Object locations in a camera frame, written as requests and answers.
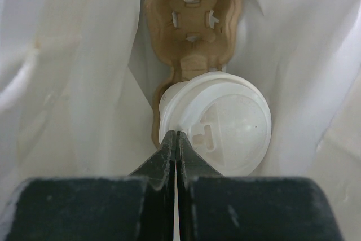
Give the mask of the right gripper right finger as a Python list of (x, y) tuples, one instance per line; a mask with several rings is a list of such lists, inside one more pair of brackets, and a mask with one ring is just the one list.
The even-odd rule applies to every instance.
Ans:
[(225, 177), (183, 132), (175, 151), (181, 240), (343, 240), (322, 189), (303, 177)]

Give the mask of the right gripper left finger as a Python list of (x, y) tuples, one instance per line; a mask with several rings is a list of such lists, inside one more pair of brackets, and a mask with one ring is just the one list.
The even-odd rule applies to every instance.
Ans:
[(1, 214), (2, 240), (172, 240), (177, 134), (128, 176), (32, 178)]

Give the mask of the white lid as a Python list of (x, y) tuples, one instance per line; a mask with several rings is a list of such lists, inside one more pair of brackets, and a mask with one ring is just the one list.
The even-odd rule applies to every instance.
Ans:
[(160, 117), (159, 141), (166, 132), (184, 132), (192, 148), (224, 176), (248, 176), (263, 160), (271, 139), (265, 97), (249, 81), (225, 72), (191, 80), (194, 88), (180, 115)]

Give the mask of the white paper coffee cup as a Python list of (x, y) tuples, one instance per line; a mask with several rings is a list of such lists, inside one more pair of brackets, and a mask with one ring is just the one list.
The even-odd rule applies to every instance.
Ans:
[(174, 114), (180, 115), (185, 109), (187, 96), (194, 88), (191, 81), (183, 81), (169, 87), (161, 97), (159, 114), (162, 119)]

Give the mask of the blue white paper bag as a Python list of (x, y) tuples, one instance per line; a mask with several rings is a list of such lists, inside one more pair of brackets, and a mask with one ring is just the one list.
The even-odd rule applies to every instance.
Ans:
[[(360, 239), (360, 0), (242, 0), (224, 71), (272, 116), (256, 176), (301, 175)], [(1, 204), (21, 181), (123, 176), (156, 148), (152, 102), (170, 69), (144, 0), (1, 0)]]

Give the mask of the brown cardboard cup carrier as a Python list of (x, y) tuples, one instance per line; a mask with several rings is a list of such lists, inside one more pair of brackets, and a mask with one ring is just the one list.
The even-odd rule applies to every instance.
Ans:
[(151, 46), (170, 75), (153, 95), (152, 142), (158, 147), (160, 100), (172, 85), (221, 71), (234, 55), (241, 0), (145, 0)]

